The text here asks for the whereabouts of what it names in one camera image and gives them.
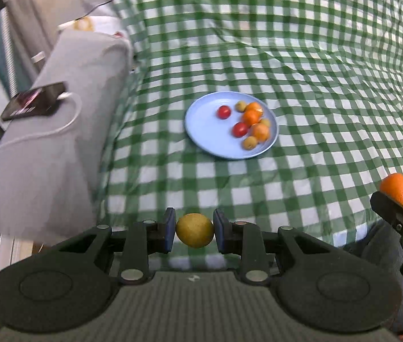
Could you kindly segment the red tomato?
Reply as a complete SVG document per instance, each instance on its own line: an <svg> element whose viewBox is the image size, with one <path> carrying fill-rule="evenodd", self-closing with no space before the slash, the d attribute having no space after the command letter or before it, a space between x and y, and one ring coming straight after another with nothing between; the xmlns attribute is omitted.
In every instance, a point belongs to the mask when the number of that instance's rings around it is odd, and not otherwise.
<svg viewBox="0 0 403 342"><path fill-rule="evenodd" d="M231 116L232 110L226 105L222 105L217 110L217 117L221 120L228 119Z"/></svg>
<svg viewBox="0 0 403 342"><path fill-rule="evenodd" d="M243 122L238 122L232 128L232 135L237 138L244 137L249 132L249 127Z"/></svg>

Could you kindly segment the black smartphone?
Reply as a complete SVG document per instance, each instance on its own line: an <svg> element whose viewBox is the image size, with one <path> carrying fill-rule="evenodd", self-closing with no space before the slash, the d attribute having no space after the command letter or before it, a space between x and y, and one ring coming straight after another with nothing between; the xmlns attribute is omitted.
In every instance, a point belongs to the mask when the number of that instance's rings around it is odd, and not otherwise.
<svg viewBox="0 0 403 342"><path fill-rule="evenodd" d="M58 98L66 92L64 82L35 87L14 95L4 108L2 121L14 119L50 116L58 109L61 100Z"/></svg>

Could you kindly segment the light blue plate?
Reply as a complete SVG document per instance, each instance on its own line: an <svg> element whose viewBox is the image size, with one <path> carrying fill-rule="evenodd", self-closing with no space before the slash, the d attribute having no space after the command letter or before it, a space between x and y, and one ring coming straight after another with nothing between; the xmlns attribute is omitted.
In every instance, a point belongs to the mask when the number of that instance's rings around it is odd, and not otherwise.
<svg viewBox="0 0 403 342"><path fill-rule="evenodd" d="M246 103L258 102L263 108L264 117L271 123L269 139L258 144L253 150L243 148L243 137L232 135L233 126L241 121L241 113L235 109L240 100ZM231 116L225 120L217 117L217 110L222 105L232 110ZM230 160L243 160L263 154L273 147L279 134L274 113L264 102L251 95L234 91L209 93L195 100L184 116L184 128L197 147L213 156Z"/></svg>

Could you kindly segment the grey curtain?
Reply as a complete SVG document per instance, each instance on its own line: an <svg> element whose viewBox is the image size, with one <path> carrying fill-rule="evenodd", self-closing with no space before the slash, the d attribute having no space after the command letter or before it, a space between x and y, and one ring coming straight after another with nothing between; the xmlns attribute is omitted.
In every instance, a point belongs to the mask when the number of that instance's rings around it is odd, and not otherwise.
<svg viewBox="0 0 403 342"><path fill-rule="evenodd" d="M11 18L12 36L32 81L42 71L53 40L35 0L3 0Z"/></svg>

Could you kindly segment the floral white pillow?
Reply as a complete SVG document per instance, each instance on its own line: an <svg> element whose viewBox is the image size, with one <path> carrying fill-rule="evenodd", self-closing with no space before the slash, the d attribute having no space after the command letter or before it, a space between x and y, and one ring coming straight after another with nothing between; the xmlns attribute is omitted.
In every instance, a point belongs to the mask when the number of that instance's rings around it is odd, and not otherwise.
<svg viewBox="0 0 403 342"><path fill-rule="evenodd" d="M129 35L113 9L113 0L72 0L62 15L58 33L94 32L128 40Z"/></svg>

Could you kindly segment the orange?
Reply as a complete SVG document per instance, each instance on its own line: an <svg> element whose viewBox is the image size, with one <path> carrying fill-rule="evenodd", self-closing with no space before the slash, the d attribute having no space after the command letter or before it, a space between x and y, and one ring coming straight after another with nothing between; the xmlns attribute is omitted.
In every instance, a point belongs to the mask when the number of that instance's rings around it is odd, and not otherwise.
<svg viewBox="0 0 403 342"><path fill-rule="evenodd" d="M254 124L251 127L251 135L255 137L259 143L264 143L270 137L270 128L263 123Z"/></svg>
<svg viewBox="0 0 403 342"><path fill-rule="evenodd" d="M254 111L261 117L263 115L263 108L258 102L251 102L246 106L245 111Z"/></svg>

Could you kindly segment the green checkered tablecloth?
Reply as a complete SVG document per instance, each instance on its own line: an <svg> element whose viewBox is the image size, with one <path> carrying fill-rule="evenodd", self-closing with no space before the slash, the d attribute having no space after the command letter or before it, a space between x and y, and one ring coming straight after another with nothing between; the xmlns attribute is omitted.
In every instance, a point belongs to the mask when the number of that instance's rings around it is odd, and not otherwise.
<svg viewBox="0 0 403 342"><path fill-rule="evenodd" d="M103 157L100 217L121 228L211 215L342 246L377 220L371 194L403 174L403 0L113 0L133 43ZM272 111L275 145L226 161L184 115L222 90Z"/></svg>

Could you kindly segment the yellow-green small fruit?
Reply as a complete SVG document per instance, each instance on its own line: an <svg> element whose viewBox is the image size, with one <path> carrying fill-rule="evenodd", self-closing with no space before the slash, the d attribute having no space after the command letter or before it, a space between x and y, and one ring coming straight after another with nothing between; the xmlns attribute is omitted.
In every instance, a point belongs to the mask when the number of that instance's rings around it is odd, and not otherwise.
<svg viewBox="0 0 403 342"><path fill-rule="evenodd" d="M242 101L242 100L237 102L236 105L235 105L235 109L240 113L244 112L246 107L247 107L247 103Z"/></svg>

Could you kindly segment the orange tangerine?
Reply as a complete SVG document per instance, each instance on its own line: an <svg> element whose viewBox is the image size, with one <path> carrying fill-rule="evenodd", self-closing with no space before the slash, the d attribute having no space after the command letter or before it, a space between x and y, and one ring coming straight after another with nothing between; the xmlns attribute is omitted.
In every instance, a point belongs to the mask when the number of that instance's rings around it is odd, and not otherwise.
<svg viewBox="0 0 403 342"><path fill-rule="evenodd" d="M262 114L257 110L246 110L242 115L242 122L251 127L260 121Z"/></svg>
<svg viewBox="0 0 403 342"><path fill-rule="evenodd" d="M403 174L390 174L381 181L379 190L403 206Z"/></svg>

